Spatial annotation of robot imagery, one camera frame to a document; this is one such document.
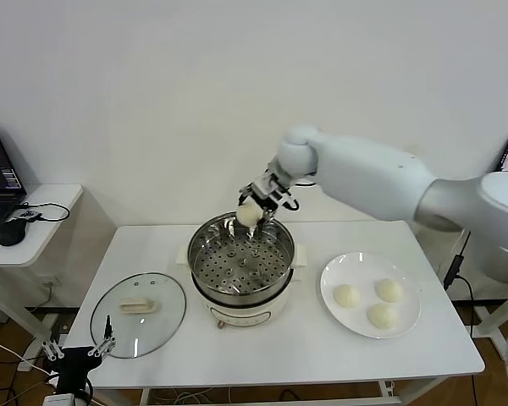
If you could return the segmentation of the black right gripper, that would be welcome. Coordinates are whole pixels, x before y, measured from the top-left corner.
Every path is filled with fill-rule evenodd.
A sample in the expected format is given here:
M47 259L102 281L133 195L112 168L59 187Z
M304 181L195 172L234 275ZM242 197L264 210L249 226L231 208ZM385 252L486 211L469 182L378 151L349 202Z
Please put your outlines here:
M263 209L262 217L256 225L256 233L262 233L273 220L273 211L277 211L280 207L289 211L295 209L295 198L274 179L264 178L257 181L257 187L255 184L248 184L240 189L238 206L246 204L259 204Z

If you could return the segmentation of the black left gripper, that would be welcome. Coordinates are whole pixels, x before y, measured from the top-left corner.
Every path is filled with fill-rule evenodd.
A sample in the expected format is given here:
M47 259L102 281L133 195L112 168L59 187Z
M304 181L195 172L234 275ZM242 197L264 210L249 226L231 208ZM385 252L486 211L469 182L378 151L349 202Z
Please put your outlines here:
M48 360L56 360L53 371L58 374L58 394L83 392L86 389L88 372L95 367L95 358L106 358L116 345L110 315L106 317L103 340L96 346L59 347L54 340L43 341L41 347Z

